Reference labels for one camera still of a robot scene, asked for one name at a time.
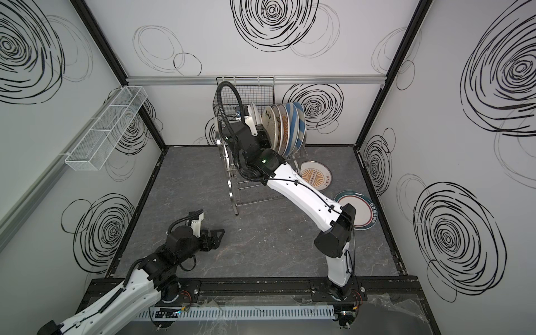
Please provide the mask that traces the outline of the white plate thin green line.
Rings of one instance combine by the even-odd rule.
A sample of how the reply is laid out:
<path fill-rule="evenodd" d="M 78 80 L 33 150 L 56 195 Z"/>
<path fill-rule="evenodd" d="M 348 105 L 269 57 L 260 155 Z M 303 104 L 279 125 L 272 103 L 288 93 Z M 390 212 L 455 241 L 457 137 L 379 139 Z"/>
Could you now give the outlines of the white plate thin green line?
<path fill-rule="evenodd" d="M 262 117 L 255 103 L 248 105 L 248 116 L 245 117 L 246 125 L 250 128 L 252 136 L 258 136 L 261 131 L 264 131 L 262 125 Z"/>

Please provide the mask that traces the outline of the cream floral plate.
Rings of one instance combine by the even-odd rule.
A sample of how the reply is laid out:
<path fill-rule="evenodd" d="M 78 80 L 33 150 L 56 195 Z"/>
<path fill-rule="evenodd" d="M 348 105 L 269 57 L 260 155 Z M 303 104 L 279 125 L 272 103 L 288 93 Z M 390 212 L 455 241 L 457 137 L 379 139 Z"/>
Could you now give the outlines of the cream floral plate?
<path fill-rule="evenodd" d="M 271 106 L 265 107 L 261 114 L 262 125 L 265 128 L 266 133 L 269 136 L 271 148 L 277 152 L 280 146 L 280 127 L 279 121 L 276 118 L 276 113 Z"/>

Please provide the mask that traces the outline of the small blue striped plate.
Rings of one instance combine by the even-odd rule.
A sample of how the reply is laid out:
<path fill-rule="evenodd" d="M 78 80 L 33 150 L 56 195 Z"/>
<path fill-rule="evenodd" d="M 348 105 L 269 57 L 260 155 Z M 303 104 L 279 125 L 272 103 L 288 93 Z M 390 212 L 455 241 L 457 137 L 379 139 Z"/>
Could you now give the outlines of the small blue striped plate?
<path fill-rule="evenodd" d="M 302 139 L 300 138 L 300 116 L 294 103 L 286 103 L 285 107 L 290 124 L 288 128 L 288 145 L 284 156 L 290 156 L 297 152 L 302 145 Z"/>

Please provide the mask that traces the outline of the large blue striped plate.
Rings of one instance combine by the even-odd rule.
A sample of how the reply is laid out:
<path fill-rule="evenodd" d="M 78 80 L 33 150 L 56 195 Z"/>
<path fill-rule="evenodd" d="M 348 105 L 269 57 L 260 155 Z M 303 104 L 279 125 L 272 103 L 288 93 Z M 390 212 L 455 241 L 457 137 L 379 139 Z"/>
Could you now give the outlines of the large blue striped plate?
<path fill-rule="evenodd" d="M 306 135 L 307 125 L 306 125 L 306 117 L 304 113 L 304 108 L 302 104 L 299 102 L 294 102 L 293 105 L 295 106 L 297 113 L 298 113 L 298 117 L 299 117 L 299 128 L 298 128 L 299 132 L 298 132 L 297 142 L 296 142 L 295 150 L 294 150 L 294 153 L 297 153 L 301 149 L 302 145 L 304 144 L 304 138 Z"/>

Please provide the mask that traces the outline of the red text green rim plate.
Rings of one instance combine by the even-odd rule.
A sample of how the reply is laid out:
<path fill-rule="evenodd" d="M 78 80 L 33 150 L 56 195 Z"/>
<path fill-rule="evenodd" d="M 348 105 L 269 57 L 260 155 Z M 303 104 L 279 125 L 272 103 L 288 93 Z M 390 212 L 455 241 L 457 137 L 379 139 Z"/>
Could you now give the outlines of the red text green rim plate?
<path fill-rule="evenodd" d="M 272 106 L 273 111 L 275 112 L 276 121 L 279 128 L 279 144 L 278 144 L 278 154 L 283 156 L 286 150 L 288 131 L 286 126 L 288 125 L 286 121 L 286 116 L 284 115 L 283 110 L 280 106 Z"/>

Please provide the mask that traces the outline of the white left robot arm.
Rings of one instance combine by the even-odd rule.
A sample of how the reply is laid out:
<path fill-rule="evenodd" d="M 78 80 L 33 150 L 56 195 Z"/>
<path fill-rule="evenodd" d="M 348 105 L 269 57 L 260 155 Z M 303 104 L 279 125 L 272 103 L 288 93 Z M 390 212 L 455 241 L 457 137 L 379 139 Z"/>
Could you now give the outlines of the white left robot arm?
<path fill-rule="evenodd" d="M 39 334 L 116 334 L 140 312 L 160 301 L 174 302 L 185 294 L 177 269 L 198 252 L 220 247 L 225 230 L 200 230 L 179 226 L 167 232 L 166 242 L 150 255 L 135 261 L 125 279 L 93 304 L 57 324 L 43 325 Z"/>

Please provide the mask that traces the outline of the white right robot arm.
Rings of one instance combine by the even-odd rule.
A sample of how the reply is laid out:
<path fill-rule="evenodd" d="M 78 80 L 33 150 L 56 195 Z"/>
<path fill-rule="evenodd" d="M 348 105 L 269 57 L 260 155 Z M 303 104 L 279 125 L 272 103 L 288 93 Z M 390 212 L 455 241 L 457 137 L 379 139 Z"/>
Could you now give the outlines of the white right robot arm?
<path fill-rule="evenodd" d="M 280 193 L 316 224 L 320 232 L 314 244 L 327 259 L 327 277 L 340 288 L 346 286 L 353 273 L 347 253 L 356 209 L 340 205 L 306 183 L 266 140 L 252 135 L 246 124 L 221 124 L 220 137 L 229 146 L 233 163 L 244 179 Z"/>

